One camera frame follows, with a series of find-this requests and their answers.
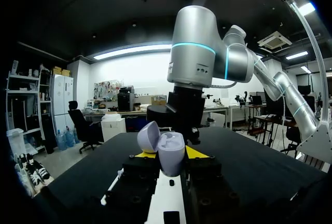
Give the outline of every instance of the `white box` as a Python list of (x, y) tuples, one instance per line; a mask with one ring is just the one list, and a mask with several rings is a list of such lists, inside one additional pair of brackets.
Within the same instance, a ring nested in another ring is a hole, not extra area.
[(112, 137), (118, 135), (119, 133), (126, 132), (125, 119), (119, 119), (116, 121), (102, 121), (101, 125), (104, 142), (110, 140)]
[(12, 129), (6, 132), (11, 151), (18, 156), (22, 153), (26, 154), (26, 148), (23, 139), (23, 130), (20, 128)]

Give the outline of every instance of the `black tablecloth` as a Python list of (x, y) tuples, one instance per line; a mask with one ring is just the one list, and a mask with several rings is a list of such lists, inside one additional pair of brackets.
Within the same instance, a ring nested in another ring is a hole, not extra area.
[[(113, 137), (52, 182), (50, 191), (67, 207), (90, 196), (101, 199), (126, 157), (141, 153), (136, 137), (137, 133)], [(220, 161), (222, 174), (240, 196), (241, 204), (257, 198), (268, 203), (290, 198), (301, 186), (325, 174), (229, 129), (200, 129), (200, 140), (200, 145), (189, 146)], [(35, 201), (47, 208), (42, 195)]]

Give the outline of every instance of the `black office chair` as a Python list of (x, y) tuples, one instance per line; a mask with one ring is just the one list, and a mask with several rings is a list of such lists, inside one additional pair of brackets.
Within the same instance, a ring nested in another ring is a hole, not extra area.
[[(315, 112), (315, 97), (314, 96), (308, 96), (308, 94), (311, 91), (310, 86), (298, 86), (298, 90), (301, 94), (304, 94), (303, 98), (306, 100), (306, 102), (310, 106), (311, 110), (313, 112)], [(299, 144), (302, 143), (301, 134), (300, 134), (300, 131), (299, 131), (298, 127), (289, 128), (286, 132), (286, 137), (290, 141), (292, 141), (292, 143), (288, 145), (287, 149), (283, 149), (280, 152), (289, 152), (291, 150), (294, 150), (295, 151), (295, 157), (296, 157), (296, 155), (297, 155), (296, 148), (299, 146)]]
[(77, 131), (77, 137), (84, 142), (83, 147), (80, 148), (79, 153), (82, 154), (82, 150), (93, 145), (101, 145), (99, 142), (104, 142), (103, 133), (99, 123), (87, 122), (82, 112), (77, 109), (77, 101), (69, 101), (68, 111)]

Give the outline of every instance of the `water bottle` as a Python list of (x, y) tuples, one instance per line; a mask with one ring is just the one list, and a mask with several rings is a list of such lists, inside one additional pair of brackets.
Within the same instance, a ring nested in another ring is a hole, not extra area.
[(66, 142), (67, 142), (67, 146), (68, 147), (73, 147), (75, 144), (75, 139), (74, 139), (74, 134), (72, 131), (69, 130), (69, 127), (67, 127), (67, 131), (66, 131)]
[(74, 139), (75, 139), (75, 143), (79, 143), (78, 137), (77, 137), (77, 131), (76, 128), (74, 128)]
[(67, 145), (66, 145), (65, 137), (64, 137), (63, 133), (60, 133), (60, 130), (58, 130), (56, 138), (57, 138), (57, 144), (58, 144), (59, 150), (66, 150)]

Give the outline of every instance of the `refrigerator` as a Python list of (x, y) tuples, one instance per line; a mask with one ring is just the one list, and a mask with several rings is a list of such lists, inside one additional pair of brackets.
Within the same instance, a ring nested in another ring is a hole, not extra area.
[(66, 127), (69, 127), (70, 130), (74, 129), (74, 123), (68, 113), (69, 101), (73, 100), (73, 84), (74, 79), (72, 77), (52, 76), (51, 97), (56, 133), (58, 133), (58, 130), (64, 132)]

